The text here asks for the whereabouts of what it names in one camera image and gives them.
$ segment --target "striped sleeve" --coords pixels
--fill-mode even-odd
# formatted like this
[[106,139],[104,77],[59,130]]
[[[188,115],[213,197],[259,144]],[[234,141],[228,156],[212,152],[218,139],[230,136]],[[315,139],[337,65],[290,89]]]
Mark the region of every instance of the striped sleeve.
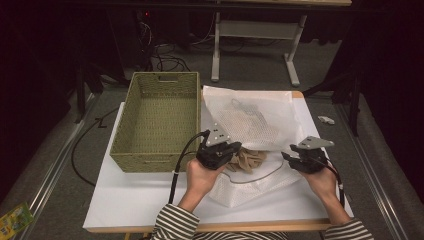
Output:
[[337,226],[331,226],[325,231],[326,240],[348,240],[348,239],[374,239],[372,234],[358,219]]
[[198,224],[199,218],[192,213],[167,204],[156,218],[151,239],[192,239]]

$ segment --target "white table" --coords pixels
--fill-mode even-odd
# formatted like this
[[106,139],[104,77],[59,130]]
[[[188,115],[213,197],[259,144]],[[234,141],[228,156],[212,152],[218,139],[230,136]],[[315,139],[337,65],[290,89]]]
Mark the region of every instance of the white table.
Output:
[[[293,102],[305,133],[319,137],[300,92],[294,92]],[[158,212],[169,198],[173,176],[171,172],[124,173],[109,155],[123,104],[117,115],[83,225],[90,232],[151,232]],[[180,173],[174,203],[181,199],[185,188],[186,175]],[[352,217],[348,202],[346,210]],[[304,179],[235,208],[222,206],[205,197],[194,214],[200,218],[199,232],[315,231],[329,226],[324,207]]]

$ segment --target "desk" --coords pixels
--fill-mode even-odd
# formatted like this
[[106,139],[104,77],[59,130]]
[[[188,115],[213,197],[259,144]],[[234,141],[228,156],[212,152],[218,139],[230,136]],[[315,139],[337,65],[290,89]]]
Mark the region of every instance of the desk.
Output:
[[[303,5],[331,5],[331,6],[350,6],[351,0],[328,0],[328,1],[302,1],[302,0],[225,0],[230,2],[256,2],[269,4],[303,4]],[[215,46],[212,58],[212,82],[219,81],[219,40],[221,36],[227,37],[245,37],[245,38],[267,38],[267,39],[285,39],[291,40],[291,49],[284,53],[284,62],[289,73],[291,85],[298,87],[299,78],[294,67],[293,58],[299,45],[300,37],[307,15],[302,15],[296,23],[277,23],[277,22],[253,22],[253,21],[232,21],[221,20],[221,14],[215,14]]]
[[[293,96],[294,108],[305,134],[319,136],[302,94],[294,92]],[[124,173],[109,156],[122,107],[123,104],[84,222],[83,228],[90,232],[151,232],[158,212],[168,201],[172,173]],[[175,203],[181,199],[185,188],[186,176],[181,173]],[[346,210],[353,216],[348,203]],[[201,219],[199,232],[315,231],[329,226],[324,207],[304,179],[235,208],[224,207],[205,197],[194,214]]]

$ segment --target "wicker basket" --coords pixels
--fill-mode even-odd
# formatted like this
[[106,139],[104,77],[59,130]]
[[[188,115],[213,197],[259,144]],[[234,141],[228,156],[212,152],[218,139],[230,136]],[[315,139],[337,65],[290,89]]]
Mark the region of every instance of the wicker basket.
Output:
[[[111,157],[124,172],[170,172],[200,132],[198,73],[134,73]],[[184,160],[195,156],[200,139]]]

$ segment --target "white mesh bag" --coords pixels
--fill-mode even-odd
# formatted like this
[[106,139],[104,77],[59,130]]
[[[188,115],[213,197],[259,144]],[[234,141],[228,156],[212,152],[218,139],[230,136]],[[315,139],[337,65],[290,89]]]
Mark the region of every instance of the white mesh bag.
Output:
[[202,128],[216,122],[231,141],[239,141],[250,150],[267,151],[267,158],[252,174],[224,170],[209,197],[224,206],[236,207],[301,178],[281,155],[281,151],[293,153],[289,145],[305,138],[291,92],[204,86],[203,97],[208,111],[202,112]]

